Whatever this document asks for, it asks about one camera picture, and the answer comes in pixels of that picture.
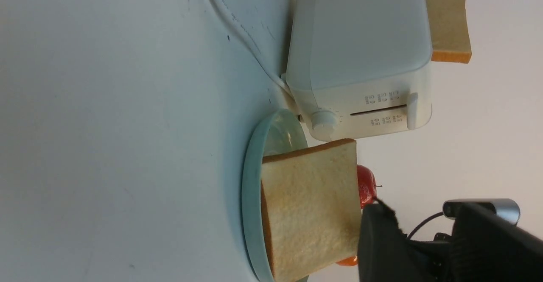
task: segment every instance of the white table surface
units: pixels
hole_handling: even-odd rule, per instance
[[[280,71],[291,0],[230,1]],[[0,0],[0,76],[0,280],[256,281],[243,158],[285,101],[207,0]]]

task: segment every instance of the plate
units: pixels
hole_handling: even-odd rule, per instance
[[[260,169],[262,157],[307,148],[300,122],[290,110],[282,109],[260,121],[252,133],[241,185],[243,234],[251,266],[260,282],[274,282],[266,255],[260,212]]]

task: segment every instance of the toaster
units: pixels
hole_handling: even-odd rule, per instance
[[[320,141],[397,133],[432,116],[426,0],[296,0],[285,80]]]

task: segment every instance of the white bread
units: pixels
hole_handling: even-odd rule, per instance
[[[261,178],[264,239],[275,282],[292,282],[356,255],[356,141],[267,156]]]
[[[432,37],[432,61],[467,64],[471,58],[471,42],[466,0],[426,0],[426,9]]]

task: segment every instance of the camera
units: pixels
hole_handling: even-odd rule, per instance
[[[520,207],[518,207],[518,204],[514,200],[508,198],[452,199],[443,204],[443,215],[446,218],[454,220],[458,216],[460,207],[469,203],[482,206],[514,226],[516,226],[520,219]]]

